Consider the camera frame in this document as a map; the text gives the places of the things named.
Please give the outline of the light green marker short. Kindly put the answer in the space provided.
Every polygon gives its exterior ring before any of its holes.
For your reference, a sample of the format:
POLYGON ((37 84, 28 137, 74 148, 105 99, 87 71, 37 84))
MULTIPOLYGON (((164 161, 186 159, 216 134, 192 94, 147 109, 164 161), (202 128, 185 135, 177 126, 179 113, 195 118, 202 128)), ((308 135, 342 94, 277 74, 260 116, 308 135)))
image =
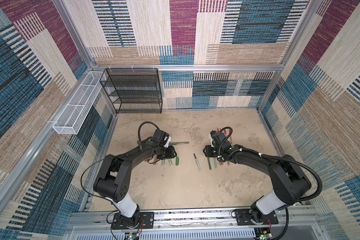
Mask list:
POLYGON ((217 168, 218 168, 218 161, 217 161, 217 159, 216 159, 216 158, 214 158, 214 166, 215 166, 215 169, 217 169, 217 168))

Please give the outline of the dark green marker pen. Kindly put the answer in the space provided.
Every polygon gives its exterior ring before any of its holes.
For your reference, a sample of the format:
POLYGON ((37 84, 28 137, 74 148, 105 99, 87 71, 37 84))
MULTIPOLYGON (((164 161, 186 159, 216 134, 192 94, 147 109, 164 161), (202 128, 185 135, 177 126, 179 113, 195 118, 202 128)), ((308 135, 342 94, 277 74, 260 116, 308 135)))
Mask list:
POLYGON ((208 161, 209 170, 212 170, 211 160, 209 157, 207 157, 207 161, 208 161))

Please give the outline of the light green marker long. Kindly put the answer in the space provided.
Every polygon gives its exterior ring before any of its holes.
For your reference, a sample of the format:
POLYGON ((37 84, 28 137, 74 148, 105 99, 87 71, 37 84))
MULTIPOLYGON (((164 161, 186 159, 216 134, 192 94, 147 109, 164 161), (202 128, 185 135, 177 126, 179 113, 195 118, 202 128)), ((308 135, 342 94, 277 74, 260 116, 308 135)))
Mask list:
POLYGON ((198 160, 198 158, 197 158, 196 154, 193 154, 193 155, 194 155, 194 159, 195 159, 195 162, 196 162, 196 164, 197 164, 198 170, 199 170, 199 172, 201 172, 201 171, 202 171, 202 169, 201 169, 201 166, 200 166, 199 160, 198 160))

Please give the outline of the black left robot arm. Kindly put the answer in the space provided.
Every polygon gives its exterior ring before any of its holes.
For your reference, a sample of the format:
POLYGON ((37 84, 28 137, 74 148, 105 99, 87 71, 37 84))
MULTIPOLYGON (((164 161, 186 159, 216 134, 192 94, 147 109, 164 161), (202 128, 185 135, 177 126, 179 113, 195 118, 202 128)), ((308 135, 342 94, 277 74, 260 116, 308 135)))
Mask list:
POLYGON ((138 146, 134 149, 117 156, 107 155, 103 159, 93 190, 110 201, 123 217, 133 218, 137 214, 138 205, 128 193, 132 170, 154 156, 159 161, 175 158, 177 153, 170 141, 168 133, 156 129, 152 137, 138 140, 138 146))

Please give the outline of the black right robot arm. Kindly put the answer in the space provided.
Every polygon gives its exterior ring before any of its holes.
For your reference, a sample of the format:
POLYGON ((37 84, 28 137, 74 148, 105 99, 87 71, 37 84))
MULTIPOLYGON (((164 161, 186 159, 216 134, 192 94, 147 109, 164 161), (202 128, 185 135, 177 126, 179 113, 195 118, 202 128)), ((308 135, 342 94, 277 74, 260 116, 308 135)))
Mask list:
POLYGON ((312 187, 303 165, 291 156, 269 156, 241 145, 231 145, 223 132, 211 131, 209 138, 211 144, 203 149, 206 157, 247 166, 270 178, 272 190, 251 205, 251 216, 257 223, 273 211, 300 201, 312 187))

